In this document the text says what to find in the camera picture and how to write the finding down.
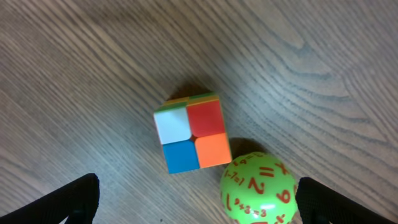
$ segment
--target orange square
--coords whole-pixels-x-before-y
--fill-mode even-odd
[[[232,161],[226,133],[200,137],[196,139],[195,146],[200,168],[217,166]]]

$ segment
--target black object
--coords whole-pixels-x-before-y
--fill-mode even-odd
[[[0,218],[1,224],[91,224],[100,199],[100,181],[86,174]]]
[[[296,201],[303,224],[395,224],[309,177],[300,179]]]

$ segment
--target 2x2 puzzle cube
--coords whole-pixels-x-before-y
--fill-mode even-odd
[[[220,99],[214,93],[166,101],[154,119],[169,173],[231,162]]]

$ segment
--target equals sign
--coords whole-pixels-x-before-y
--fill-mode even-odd
[[[268,170],[268,171],[274,171],[273,168],[269,168],[269,167],[260,167],[260,170]],[[260,172],[260,175],[264,175],[267,177],[274,177],[274,174],[268,173],[268,172]]]

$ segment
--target green ball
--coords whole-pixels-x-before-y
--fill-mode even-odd
[[[297,182],[270,154],[252,152],[234,159],[220,187],[225,212],[239,224],[286,224],[297,211]]]

